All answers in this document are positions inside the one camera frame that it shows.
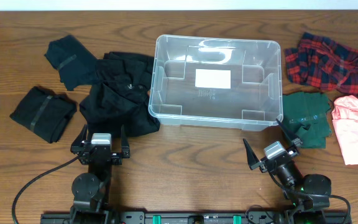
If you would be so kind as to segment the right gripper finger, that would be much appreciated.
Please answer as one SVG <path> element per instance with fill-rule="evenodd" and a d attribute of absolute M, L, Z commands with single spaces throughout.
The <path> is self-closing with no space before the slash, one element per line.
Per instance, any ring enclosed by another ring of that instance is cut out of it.
<path fill-rule="evenodd" d="M 259 168 L 260 165 L 261 165 L 260 160 L 255 155 L 254 151 L 252 150 L 252 148 L 249 145 L 249 143 L 247 142 L 247 140 L 243 139 L 243 142 L 244 142 L 244 146 L 245 146 L 245 149 L 246 149 L 247 163 L 248 163 L 248 166 L 249 166 L 250 170 L 254 170 L 256 168 Z"/>
<path fill-rule="evenodd" d="M 283 131 L 284 135 L 287 137 L 287 139 L 291 142 L 292 145 L 296 147 L 300 147 L 303 144 L 303 141 L 300 139 L 298 135 L 296 135 L 294 132 L 290 131 L 282 122 L 280 122 L 278 119 L 276 119 L 276 122 L 278 123 L 279 127 Z"/>

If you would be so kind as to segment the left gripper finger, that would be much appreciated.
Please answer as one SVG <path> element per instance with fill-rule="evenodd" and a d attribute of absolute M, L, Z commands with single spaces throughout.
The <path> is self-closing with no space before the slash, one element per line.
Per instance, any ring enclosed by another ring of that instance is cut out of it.
<path fill-rule="evenodd" d="M 129 146 L 129 142 L 127 140 L 124 125 L 121 126 L 121 150 L 122 151 L 130 151 L 130 146 Z"/>
<path fill-rule="evenodd" d="M 76 139 L 73 141 L 73 143 L 71 144 L 72 148 L 78 148 L 78 147 L 82 147 L 84 144 L 84 141 L 86 140 L 87 137 L 87 130 L 88 130 L 88 125 L 85 124 L 80 132 L 80 134 L 76 137 Z"/>

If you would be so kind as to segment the black cloth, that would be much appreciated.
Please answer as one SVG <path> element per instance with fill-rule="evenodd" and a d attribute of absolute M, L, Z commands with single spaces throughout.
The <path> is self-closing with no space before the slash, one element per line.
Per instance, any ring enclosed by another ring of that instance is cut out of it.
<path fill-rule="evenodd" d="M 44 56 L 58 71 L 60 81 L 68 91 L 99 82 L 96 74 L 98 59 L 73 35 L 51 41 Z"/>
<path fill-rule="evenodd" d="M 76 113 L 76 103 L 66 95 L 33 87 L 19 102 L 10 118 L 48 143 L 60 140 Z"/>

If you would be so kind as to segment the large black garment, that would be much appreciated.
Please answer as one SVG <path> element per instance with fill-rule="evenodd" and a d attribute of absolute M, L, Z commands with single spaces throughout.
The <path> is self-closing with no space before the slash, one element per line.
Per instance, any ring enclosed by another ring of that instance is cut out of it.
<path fill-rule="evenodd" d="M 148 111 L 154 58 L 128 52 L 105 53 L 96 62 L 99 83 L 80 103 L 88 136 L 109 133 L 137 137 L 159 131 L 160 121 Z"/>

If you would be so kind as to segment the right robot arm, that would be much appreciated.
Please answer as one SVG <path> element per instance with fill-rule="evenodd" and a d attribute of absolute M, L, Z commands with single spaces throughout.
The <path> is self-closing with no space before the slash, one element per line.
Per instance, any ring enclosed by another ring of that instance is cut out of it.
<path fill-rule="evenodd" d="M 277 215 L 267 216 L 274 223 L 323 222 L 322 209 L 330 206 L 331 180 L 325 175 L 303 175 L 300 172 L 293 159 L 300 155 L 298 148 L 303 142 L 299 135 L 290 131 L 280 121 L 277 123 L 290 141 L 288 147 L 276 141 L 264 149 L 265 156 L 259 159 L 247 140 L 243 140 L 249 168 L 268 173 L 273 182 L 281 188 L 284 197 L 294 206 Z"/>

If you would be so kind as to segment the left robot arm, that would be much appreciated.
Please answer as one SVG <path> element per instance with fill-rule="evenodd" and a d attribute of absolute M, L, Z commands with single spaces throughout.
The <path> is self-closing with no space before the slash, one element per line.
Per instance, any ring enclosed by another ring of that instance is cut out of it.
<path fill-rule="evenodd" d="M 94 133 L 87 139 L 87 126 L 71 144 L 70 151 L 88 171 L 77 176 L 71 186 L 73 206 L 70 209 L 71 224 L 118 224 L 119 214 L 109 206 L 109 188 L 112 166 L 119 166 L 130 158 L 130 147 L 121 126 L 121 150 L 112 152 L 109 133 Z"/>

